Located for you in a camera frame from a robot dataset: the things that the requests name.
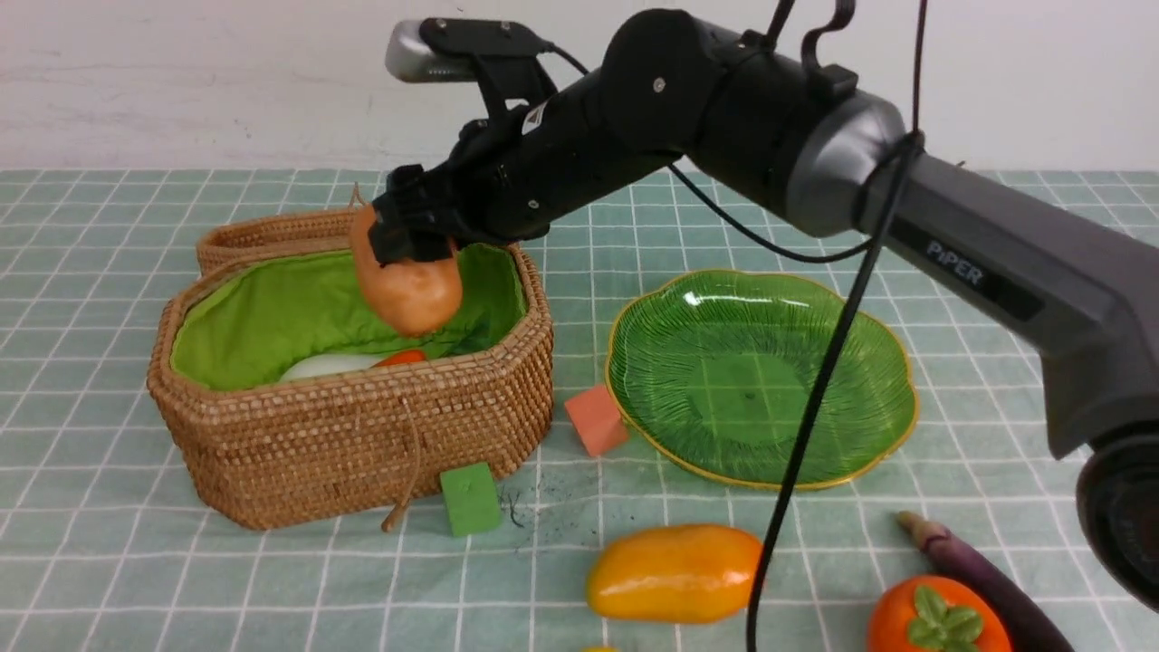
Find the purple eggplant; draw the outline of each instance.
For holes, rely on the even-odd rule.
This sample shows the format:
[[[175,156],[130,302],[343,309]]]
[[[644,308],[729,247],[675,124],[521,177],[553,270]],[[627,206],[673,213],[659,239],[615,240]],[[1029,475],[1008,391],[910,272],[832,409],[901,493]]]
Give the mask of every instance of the purple eggplant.
[[[898,513],[897,522],[935,573],[962,583],[990,605],[1006,627],[1015,652],[1074,652],[1030,596],[949,528],[913,512]]]

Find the yellow bell pepper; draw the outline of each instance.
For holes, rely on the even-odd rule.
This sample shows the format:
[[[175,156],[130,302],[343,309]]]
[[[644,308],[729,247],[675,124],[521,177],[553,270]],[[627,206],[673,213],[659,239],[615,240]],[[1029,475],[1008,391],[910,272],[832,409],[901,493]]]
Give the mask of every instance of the yellow bell pepper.
[[[721,621],[748,605],[760,549],[714,523],[646,529],[607,547],[588,576],[588,606],[605,618]]]

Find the orange object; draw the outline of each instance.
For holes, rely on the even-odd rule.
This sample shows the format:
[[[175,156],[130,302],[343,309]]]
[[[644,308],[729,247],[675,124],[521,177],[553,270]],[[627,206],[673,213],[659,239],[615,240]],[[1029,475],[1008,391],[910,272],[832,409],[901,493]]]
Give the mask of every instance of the orange object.
[[[705,624],[749,603],[760,541],[714,523],[649,528],[613,542],[588,576],[605,618]]]
[[[599,457],[628,441],[628,428],[604,386],[571,397],[563,409],[589,456]]]
[[[998,615],[965,585],[940,576],[918,576],[877,601],[869,618],[866,652],[956,650],[1012,651]]]
[[[382,360],[381,362],[374,364],[374,367],[391,367],[392,365],[410,365],[413,362],[422,362],[427,360],[427,354],[421,350],[410,350],[399,352],[391,358]]]
[[[380,266],[367,232],[377,219],[373,204],[355,213],[350,248],[358,286],[366,303],[404,338],[438,331],[462,302],[462,278],[455,255],[433,262],[402,259]]]

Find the green glass plate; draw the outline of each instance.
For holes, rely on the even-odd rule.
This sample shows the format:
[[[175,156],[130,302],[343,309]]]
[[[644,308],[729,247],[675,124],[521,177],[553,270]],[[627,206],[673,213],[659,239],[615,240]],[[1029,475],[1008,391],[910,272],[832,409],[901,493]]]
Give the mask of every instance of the green glass plate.
[[[777,489],[844,299],[785,273],[680,276],[612,325],[608,393],[625,423],[713,481]],[[797,489],[848,482],[918,422],[904,347],[859,313],[825,393]]]

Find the woven basket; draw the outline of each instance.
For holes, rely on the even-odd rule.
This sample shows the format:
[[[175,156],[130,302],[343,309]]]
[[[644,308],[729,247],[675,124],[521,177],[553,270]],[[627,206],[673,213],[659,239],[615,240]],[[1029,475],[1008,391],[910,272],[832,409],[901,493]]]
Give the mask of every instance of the woven basket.
[[[233,393],[211,391],[173,369],[174,339],[194,305],[263,259],[336,248],[347,224],[331,211],[220,227],[203,240],[212,244],[198,247],[205,273],[161,314],[148,393],[198,497],[242,527],[283,528],[393,505],[382,523],[389,530],[411,499],[440,492],[443,471],[487,462],[502,479],[551,427],[552,320],[539,272],[518,246],[508,250],[527,313],[488,351]],[[232,247],[241,237],[223,233],[264,244]]]
[[[364,205],[366,202],[355,183],[345,207],[274,214],[218,226],[197,241],[197,264],[204,274],[254,254],[265,259],[348,248],[350,220]]]

